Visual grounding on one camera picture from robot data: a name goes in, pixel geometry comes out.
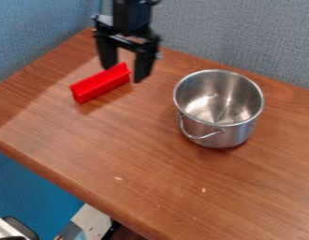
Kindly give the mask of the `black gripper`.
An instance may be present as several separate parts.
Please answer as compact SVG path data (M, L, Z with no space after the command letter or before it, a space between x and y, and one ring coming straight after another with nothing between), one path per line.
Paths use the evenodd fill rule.
M112 14L95 14L95 39L103 68L117 64L117 48L136 54L135 83L152 74L160 35L151 27L153 7L161 0L113 0Z

